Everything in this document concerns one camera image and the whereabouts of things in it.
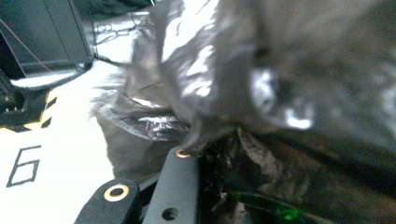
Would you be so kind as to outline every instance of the black panel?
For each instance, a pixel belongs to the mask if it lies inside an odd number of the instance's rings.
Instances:
[[[114,179],[102,185],[81,209],[75,224],[137,223],[142,206],[138,185]]]
[[[16,110],[11,107],[8,111],[0,111],[0,128],[40,121],[49,92],[16,92],[19,96],[24,96],[23,105],[17,107]]]
[[[169,151],[143,224],[198,223],[199,159]]]
[[[0,98],[5,98],[12,94],[12,84],[8,80],[6,73],[0,68]]]
[[[85,31],[74,2],[69,0],[2,0],[0,18],[46,66],[57,68],[91,63]],[[3,25],[5,34],[23,69],[42,66]]]
[[[78,23],[78,29],[82,34],[81,36],[85,37],[84,43],[88,45],[86,46],[87,52],[89,52],[89,56],[92,57],[96,51],[96,43],[90,2],[88,0],[74,0],[74,5],[71,4],[71,7],[74,12],[78,12],[75,13],[76,17],[79,14],[81,22]]]
[[[24,77],[18,61],[15,59],[14,54],[8,47],[7,41],[4,39],[0,31],[0,69],[4,72],[9,79],[19,79]]]

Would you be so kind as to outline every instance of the cable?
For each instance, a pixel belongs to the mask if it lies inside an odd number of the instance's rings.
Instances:
[[[52,70],[49,69],[46,65],[44,65],[41,62],[41,60],[37,56],[35,56],[35,54],[23,43],[23,41],[21,41],[21,39],[18,38],[18,36],[12,31],[11,28],[9,28],[9,26],[2,19],[0,19],[0,23],[2,23],[8,29],[8,31],[14,36],[14,38],[35,58],[35,60],[43,68],[45,68],[49,72],[52,72]],[[77,72],[74,75],[72,75],[70,77],[65,77],[58,81],[54,81],[49,84],[45,84],[45,85],[41,85],[41,86],[21,87],[21,86],[15,85],[15,84],[13,84],[13,86],[14,86],[15,90],[17,90],[17,91],[43,91],[43,90],[53,89],[55,87],[62,86],[63,84],[80,77],[81,75],[86,73],[89,69],[91,69],[91,67],[92,67],[92,63],[85,63],[82,67],[78,68]]]
[[[8,29],[8,31],[14,36],[14,38],[20,42],[20,44],[35,58],[35,60],[41,65],[43,66],[43,68],[45,68],[47,71],[52,72],[46,65],[44,65],[40,59],[38,59],[37,56],[35,56],[35,54],[33,54],[33,52],[31,50],[29,50],[29,48],[23,43],[23,41],[21,41],[18,36],[11,30],[11,28],[9,28],[9,26],[7,26],[7,24],[0,19],[0,22],[4,25],[4,27],[6,27]]]
[[[109,58],[107,58],[105,56],[102,56],[102,55],[98,55],[96,53],[95,53],[95,59],[97,59],[99,61],[102,61],[102,62],[105,62],[105,63],[113,64],[113,65],[116,65],[116,66],[119,66],[119,67],[129,67],[129,66],[131,66],[131,63],[114,62],[111,59],[109,59]]]
[[[111,30],[104,30],[101,33],[96,33],[95,34],[95,43],[96,45],[101,45],[104,44],[110,40],[116,39],[119,36],[127,36],[130,35],[130,33],[133,30],[136,30],[136,26],[134,27],[128,27],[128,28],[124,28],[124,29],[120,29],[120,30],[112,30],[113,28],[110,25],[110,29]],[[98,35],[108,35],[107,37],[101,39],[101,40],[97,40]]]

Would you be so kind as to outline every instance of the hole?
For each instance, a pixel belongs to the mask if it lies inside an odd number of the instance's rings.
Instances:
[[[113,187],[110,187],[105,191],[105,199],[108,202],[118,202],[124,199],[129,193],[129,188],[126,185],[118,184]]]
[[[166,208],[163,210],[163,219],[166,221],[175,220],[178,216],[178,210],[176,208]]]
[[[113,189],[110,191],[111,196],[120,196],[123,193],[123,189]]]
[[[268,48],[260,48],[256,50],[256,58],[263,58],[263,57],[268,57],[268,55],[271,53],[271,50]]]
[[[185,152],[182,149],[179,149],[178,151],[176,151],[176,155],[180,158],[188,158],[190,156],[189,153]]]

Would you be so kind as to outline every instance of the yellow and black stripe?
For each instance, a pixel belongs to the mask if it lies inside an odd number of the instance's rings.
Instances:
[[[48,91],[45,99],[45,106],[41,111],[39,119],[34,122],[25,123],[18,126],[2,127],[0,128],[0,133],[21,133],[49,127],[54,114],[55,104],[58,99],[56,90]]]

